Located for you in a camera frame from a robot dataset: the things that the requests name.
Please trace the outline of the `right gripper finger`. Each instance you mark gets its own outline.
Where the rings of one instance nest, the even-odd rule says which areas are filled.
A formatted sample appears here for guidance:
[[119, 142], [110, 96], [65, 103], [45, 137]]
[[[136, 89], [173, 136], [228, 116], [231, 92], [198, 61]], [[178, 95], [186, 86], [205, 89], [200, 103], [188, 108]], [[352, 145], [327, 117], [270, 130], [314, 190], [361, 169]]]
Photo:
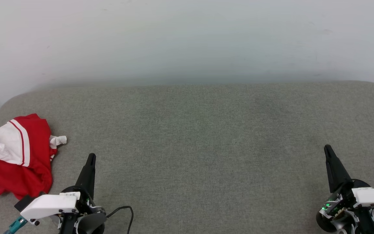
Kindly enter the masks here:
[[330, 193], [335, 193], [341, 186], [352, 186], [352, 178], [336, 156], [331, 145], [324, 146], [324, 153]]

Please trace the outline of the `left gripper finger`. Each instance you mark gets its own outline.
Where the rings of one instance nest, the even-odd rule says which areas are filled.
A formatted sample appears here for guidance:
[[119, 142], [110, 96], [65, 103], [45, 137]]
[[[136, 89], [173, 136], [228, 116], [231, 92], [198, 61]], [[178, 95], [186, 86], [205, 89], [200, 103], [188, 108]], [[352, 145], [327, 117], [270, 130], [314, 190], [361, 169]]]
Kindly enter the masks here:
[[95, 161], [95, 153], [90, 153], [75, 184], [76, 186], [84, 188], [91, 199], [94, 198]]

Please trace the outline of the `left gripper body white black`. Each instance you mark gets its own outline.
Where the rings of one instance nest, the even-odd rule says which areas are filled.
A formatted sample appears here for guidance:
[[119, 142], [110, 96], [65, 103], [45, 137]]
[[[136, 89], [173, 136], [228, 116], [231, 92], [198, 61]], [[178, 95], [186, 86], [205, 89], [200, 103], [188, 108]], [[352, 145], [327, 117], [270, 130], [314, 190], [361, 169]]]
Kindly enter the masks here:
[[106, 222], [105, 209], [95, 205], [88, 192], [79, 186], [70, 186], [58, 195], [42, 194], [20, 215], [33, 225], [51, 216], [58, 217], [59, 227], [100, 227]]

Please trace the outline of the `red and white shirt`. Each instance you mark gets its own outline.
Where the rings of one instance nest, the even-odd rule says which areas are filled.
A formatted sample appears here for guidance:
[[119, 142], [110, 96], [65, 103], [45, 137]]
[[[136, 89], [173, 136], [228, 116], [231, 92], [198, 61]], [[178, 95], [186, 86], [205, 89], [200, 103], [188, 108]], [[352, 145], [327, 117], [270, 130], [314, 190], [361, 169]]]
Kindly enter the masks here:
[[0, 195], [17, 199], [48, 193], [52, 183], [51, 162], [66, 136], [54, 136], [46, 119], [36, 113], [18, 116], [0, 127]]

